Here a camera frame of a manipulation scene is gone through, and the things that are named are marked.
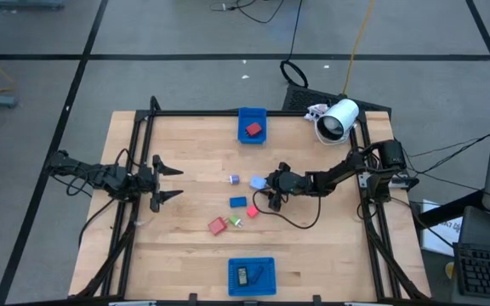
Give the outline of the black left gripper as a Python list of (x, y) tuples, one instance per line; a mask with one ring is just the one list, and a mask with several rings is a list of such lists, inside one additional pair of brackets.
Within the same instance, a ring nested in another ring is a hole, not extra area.
[(145, 163), (141, 163), (138, 172), (138, 187), (141, 193), (151, 193), (150, 209), (154, 213), (158, 213), (161, 203), (183, 193), (183, 190), (168, 190), (159, 191), (159, 173), (164, 176), (181, 175), (184, 172), (165, 166), (161, 163), (159, 155), (152, 157), (152, 167), (148, 167)]

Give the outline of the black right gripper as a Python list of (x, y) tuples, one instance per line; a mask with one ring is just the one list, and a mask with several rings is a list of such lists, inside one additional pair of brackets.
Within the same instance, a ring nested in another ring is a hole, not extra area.
[(273, 190), (267, 192), (269, 208), (274, 212), (281, 210), (282, 204), (288, 201), (289, 189), (292, 187), (291, 167), (286, 162), (280, 162), (278, 169), (266, 177), (266, 183)]

